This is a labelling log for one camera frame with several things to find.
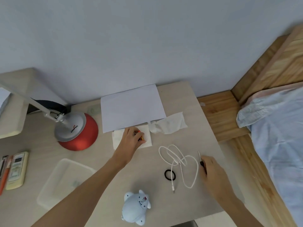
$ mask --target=person's left hand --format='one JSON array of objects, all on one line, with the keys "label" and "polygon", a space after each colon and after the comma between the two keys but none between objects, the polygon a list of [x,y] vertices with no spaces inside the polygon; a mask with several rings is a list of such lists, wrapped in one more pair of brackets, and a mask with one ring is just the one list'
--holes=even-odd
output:
[{"label": "person's left hand", "polygon": [[134,126],[125,128],[121,142],[113,154],[112,158],[122,167],[131,161],[138,147],[146,143],[145,140],[139,140],[141,136],[144,136],[144,133],[139,132],[134,135],[135,131],[139,131],[139,129]]}]

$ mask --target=person's right hand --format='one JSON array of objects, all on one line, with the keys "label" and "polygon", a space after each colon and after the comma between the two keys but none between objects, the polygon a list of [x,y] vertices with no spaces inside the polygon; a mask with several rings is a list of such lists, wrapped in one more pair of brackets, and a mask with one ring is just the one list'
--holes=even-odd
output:
[{"label": "person's right hand", "polygon": [[204,162],[207,174],[204,168],[200,166],[200,175],[207,189],[217,202],[221,206],[224,206],[225,203],[237,199],[225,170],[217,163],[214,157],[201,156],[201,161]]}]

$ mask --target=hand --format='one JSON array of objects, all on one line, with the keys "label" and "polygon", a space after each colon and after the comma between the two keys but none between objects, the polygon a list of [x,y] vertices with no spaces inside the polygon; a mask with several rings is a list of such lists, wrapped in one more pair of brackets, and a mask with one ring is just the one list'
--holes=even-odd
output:
[{"label": "hand", "polygon": [[200,175],[211,195],[223,207],[228,202],[237,200],[225,170],[217,163],[214,157],[201,156],[201,161],[207,169],[207,174],[200,166]]},{"label": "hand", "polygon": [[112,156],[115,162],[121,164],[122,167],[131,161],[138,147],[146,143],[145,140],[139,140],[144,133],[139,132],[134,135],[135,131],[139,131],[139,129],[134,126],[125,128],[120,144]]}]

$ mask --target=white cable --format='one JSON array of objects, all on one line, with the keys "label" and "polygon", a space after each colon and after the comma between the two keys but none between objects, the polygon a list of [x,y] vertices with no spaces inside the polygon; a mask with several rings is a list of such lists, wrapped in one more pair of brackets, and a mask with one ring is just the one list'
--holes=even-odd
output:
[{"label": "white cable", "polygon": [[[178,155],[176,155],[174,152],[172,152],[172,151],[169,149],[170,146],[174,146],[175,148],[177,148],[177,147],[176,147],[175,145],[173,145],[173,144],[172,144],[172,145],[169,145],[168,147],[161,146],[161,147],[159,147],[159,154],[160,154],[161,158],[162,158],[166,163],[168,163],[169,165],[171,165],[172,167],[173,167],[173,166],[176,166],[176,165],[178,165],[178,164],[180,165],[181,174],[182,174],[182,179],[183,179],[184,186],[186,186],[187,188],[191,189],[191,188],[194,186],[194,184],[195,184],[195,182],[196,182],[196,179],[197,179],[198,170],[199,170],[198,161],[197,161],[193,156],[191,156],[191,155],[184,156],[184,155],[182,154],[182,152],[179,150],[179,148],[177,148],[177,150],[180,152],[180,154],[181,154],[182,157],[183,157],[182,159],[180,159]],[[173,159],[173,162],[172,162],[172,163],[169,163],[168,161],[166,161],[166,160],[163,158],[163,156],[161,155],[160,149],[161,149],[162,147],[166,149],[166,153]],[[185,184],[184,177],[183,177],[182,164],[183,164],[184,166],[187,166],[186,157],[191,157],[191,158],[193,158],[193,159],[195,160],[196,164],[197,164],[196,176],[195,176],[195,179],[194,179],[194,181],[193,181],[193,183],[192,183],[191,186],[187,186],[187,185]],[[173,192],[175,192],[175,188],[174,188],[174,183],[173,183],[173,181],[172,181],[172,190],[173,190]]]}]

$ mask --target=clear plastic container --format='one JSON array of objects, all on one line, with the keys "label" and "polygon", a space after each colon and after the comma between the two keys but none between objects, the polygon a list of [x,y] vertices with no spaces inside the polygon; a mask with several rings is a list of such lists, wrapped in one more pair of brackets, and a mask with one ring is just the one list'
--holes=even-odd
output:
[{"label": "clear plastic container", "polygon": [[61,159],[44,184],[37,198],[38,205],[50,210],[94,173],[93,168]]}]

